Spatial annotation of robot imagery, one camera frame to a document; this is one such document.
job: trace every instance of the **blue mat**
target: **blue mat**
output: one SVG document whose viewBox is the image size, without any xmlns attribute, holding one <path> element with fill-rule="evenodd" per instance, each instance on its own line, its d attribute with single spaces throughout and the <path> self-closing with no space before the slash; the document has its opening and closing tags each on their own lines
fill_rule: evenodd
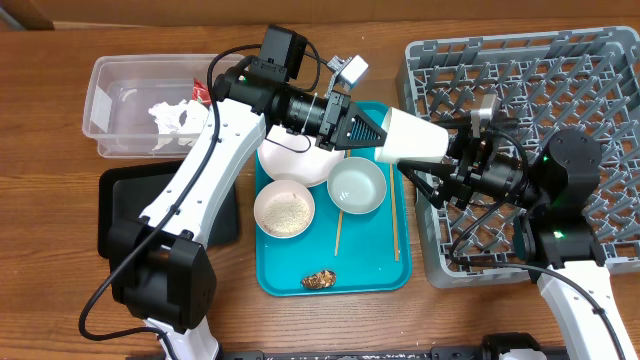
<svg viewBox="0 0 640 360">
<path fill-rule="evenodd" d="M 359 102 L 360 107 L 378 124 L 387 106 L 377 102 Z M 373 161 L 373 149 L 352 150 L 352 157 Z M 291 239 L 276 239 L 256 225 L 256 273 L 260 286 L 274 296 L 326 295 L 367 291 L 391 291 L 401 288 L 411 276 L 411 254 L 402 174 L 394 166 L 398 249 L 394 259 L 393 225 L 389 164 L 376 163 L 387 180 L 387 196 L 380 207 L 365 215 L 344 214 L 338 256 L 334 256 L 340 209 L 331 201 L 327 183 L 310 188 L 316 213 L 309 228 Z M 272 182 L 256 156 L 256 195 Z M 321 270 L 332 270 L 337 281 L 323 290 L 307 290 L 303 277 Z"/>
</svg>

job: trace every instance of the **bowl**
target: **bowl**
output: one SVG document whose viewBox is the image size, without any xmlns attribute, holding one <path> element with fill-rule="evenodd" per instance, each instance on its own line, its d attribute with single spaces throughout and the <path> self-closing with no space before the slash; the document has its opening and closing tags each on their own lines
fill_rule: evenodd
<svg viewBox="0 0 640 360">
<path fill-rule="evenodd" d="M 331 200 L 344 212 L 366 214 L 382 204 L 387 194 L 387 181 L 372 161 L 350 157 L 333 167 L 327 189 Z"/>
<path fill-rule="evenodd" d="M 269 141 L 263 141 L 258 148 L 258 159 L 264 171 L 273 180 L 293 180 L 306 187 L 327 181 L 331 169 L 342 161 L 344 151 L 326 151 L 314 146 L 316 139 L 309 136 L 288 134 L 283 127 L 273 126 L 267 139 L 276 141 L 291 149 L 304 150 L 311 142 L 311 148 L 304 153 L 295 153 Z"/>
<path fill-rule="evenodd" d="M 265 186 L 253 204 L 256 224 L 270 236 L 288 239 L 311 224 L 316 205 L 311 192 L 293 180 L 277 180 Z"/>
</svg>

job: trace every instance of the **white bowl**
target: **white bowl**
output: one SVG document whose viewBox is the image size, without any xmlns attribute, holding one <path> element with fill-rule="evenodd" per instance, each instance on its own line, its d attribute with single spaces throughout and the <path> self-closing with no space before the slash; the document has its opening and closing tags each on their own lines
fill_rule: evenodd
<svg viewBox="0 0 640 360">
<path fill-rule="evenodd" d="M 287 134 L 280 126 L 273 126 L 267 138 L 296 150 L 309 146 L 304 136 Z M 273 180 L 293 180 L 306 187 L 322 184 L 327 181 L 331 169 L 344 158 L 344 151 L 322 150 L 314 146 L 314 137 L 310 136 L 309 140 L 311 148 L 302 154 L 263 141 L 258 148 L 260 165 Z"/>
<path fill-rule="evenodd" d="M 276 198 L 281 195 L 292 194 L 300 199 L 302 199 L 307 206 L 309 206 L 309 219 L 307 224 L 302 227 L 299 231 L 295 233 L 291 233 L 288 235 L 277 235 L 273 234 L 269 231 L 267 226 L 264 223 L 264 215 L 267 212 L 267 208 L 269 204 Z M 294 236 L 302 234 L 308 227 L 311 225 L 311 221 L 313 221 L 313 216 L 316 212 L 316 204 L 313 201 L 313 196 L 311 192 L 302 184 L 295 182 L 293 180 L 277 180 L 272 182 L 271 184 L 265 186 L 258 196 L 256 196 L 256 201 L 253 204 L 253 217 L 256 220 L 256 224 L 270 236 L 273 236 L 278 239 L 288 239 Z"/>
<path fill-rule="evenodd" d="M 344 212 L 366 214 L 382 204 L 387 194 L 387 181 L 373 162 L 350 157 L 333 167 L 327 189 L 331 200 Z"/>
</svg>

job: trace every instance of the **wooden tabletop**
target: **wooden tabletop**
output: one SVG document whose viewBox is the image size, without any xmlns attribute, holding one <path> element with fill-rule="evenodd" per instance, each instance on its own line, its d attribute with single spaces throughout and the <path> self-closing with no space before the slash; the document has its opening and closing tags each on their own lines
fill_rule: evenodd
<svg viewBox="0 0 640 360">
<path fill-rule="evenodd" d="M 355 98 L 397 106 L 394 77 L 415 40 L 627 25 L 640 18 L 430 21 L 294 25 L 323 57 L 360 54 L 370 64 Z M 0 357 L 122 359 L 157 352 L 152 335 L 95 343 L 78 333 L 78 314 L 108 275 L 96 252 L 98 178 L 145 161 L 107 160 L 81 131 L 91 69 L 101 56 L 217 53 L 259 43 L 264 26 L 0 33 Z M 313 69 L 304 65 L 302 79 Z M 323 72 L 326 86 L 328 73 Z M 413 187 L 408 196 L 413 273 L 390 293 L 275 298 L 255 275 L 253 162 L 238 177 L 241 235 L 208 251 L 218 288 L 208 314 L 227 350 L 429 349 L 479 344 L 485 334 L 531 333 L 562 345 L 536 286 L 437 289 L 424 274 Z M 640 349 L 640 274 L 612 278 L 622 319 Z M 89 317 L 93 332 L 141 325 L 107 292 Z"/>
</svg>

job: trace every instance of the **bowl of rice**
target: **bowl of rice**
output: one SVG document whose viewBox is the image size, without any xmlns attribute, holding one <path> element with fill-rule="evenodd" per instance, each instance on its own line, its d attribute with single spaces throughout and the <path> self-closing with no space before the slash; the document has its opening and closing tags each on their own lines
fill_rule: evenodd
<svg viewBox="0 0 640 360">
<path fill-rule="evenodd" d="M 315 210 L 309 190 L 293 180 L 277 180 L 265 186 L 253 204 L 256 224 L 278 239 L 302 234 L 311 224 Z"/>
</svg>

